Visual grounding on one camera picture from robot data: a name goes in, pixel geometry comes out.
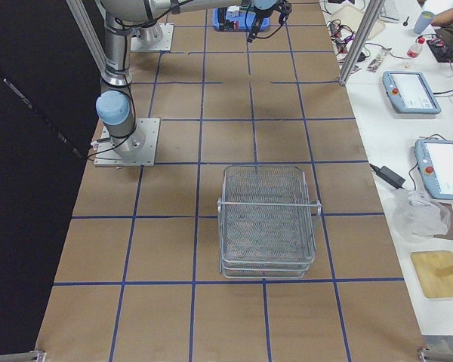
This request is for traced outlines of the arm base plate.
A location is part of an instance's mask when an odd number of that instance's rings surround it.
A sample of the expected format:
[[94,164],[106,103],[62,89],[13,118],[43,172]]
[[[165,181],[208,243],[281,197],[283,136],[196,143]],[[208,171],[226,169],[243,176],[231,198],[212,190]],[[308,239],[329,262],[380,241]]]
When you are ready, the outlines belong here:
[[159,118],[137,118],[136,131],[122,143],[115,139],[111,143],[109,131],[103,126],[97,153],[94,156],[95,167],[139,167],[153,166],[156,159],[157,142],[159,137]]
[[136,53],[169,52],[174,34],[173,23],[157,23],[149,28],[135,28],[131,51]]

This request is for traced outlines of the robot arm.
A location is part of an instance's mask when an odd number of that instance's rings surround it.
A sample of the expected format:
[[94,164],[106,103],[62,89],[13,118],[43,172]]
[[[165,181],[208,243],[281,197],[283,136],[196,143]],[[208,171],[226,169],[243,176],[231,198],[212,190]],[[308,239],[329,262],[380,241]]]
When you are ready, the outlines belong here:
[[[141,27],[136,26],[136,36],[141,41],[159,40],[162,38],[162,29],[157,21],[167,14],[179,14],[186,11],[187,5],[199,5],[199,1],[170,1],[170,5],[160,15],[149,22],[143,23]],[[259,36],[265,19],[270,18],[274,12],[279,13],[279,27],[267,36]],[[274,36],[287,22],[292,11],[291,3],[288,1],[230,1],[228,5],[221,7],[216,4],[214,8],[215,29],[225,31],[246,31],[248,32],[247,42],[252,43],[255,39],[268,39]]]
[[108,140],[96,156],[102,166],[153,165],[160,120],[138,118],[131,91],[131,41],[147,29],[160,33],[158,21],[167,14],[240,5],[240,1],[102,1],[105,48],[101,95],[96,110]]

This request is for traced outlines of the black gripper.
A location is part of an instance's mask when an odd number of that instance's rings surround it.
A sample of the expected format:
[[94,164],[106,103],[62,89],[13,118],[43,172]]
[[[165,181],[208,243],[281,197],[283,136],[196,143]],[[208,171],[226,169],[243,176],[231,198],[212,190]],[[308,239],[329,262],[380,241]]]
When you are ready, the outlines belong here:
[[251,24],[248,32],[247,42],[253,42],[256,39],[257,34],[260,31],[261,26],[263,25],[263,21],[268,19],[272,15],[271,9],[260,9],[255,8],[255,18],[253,23]]

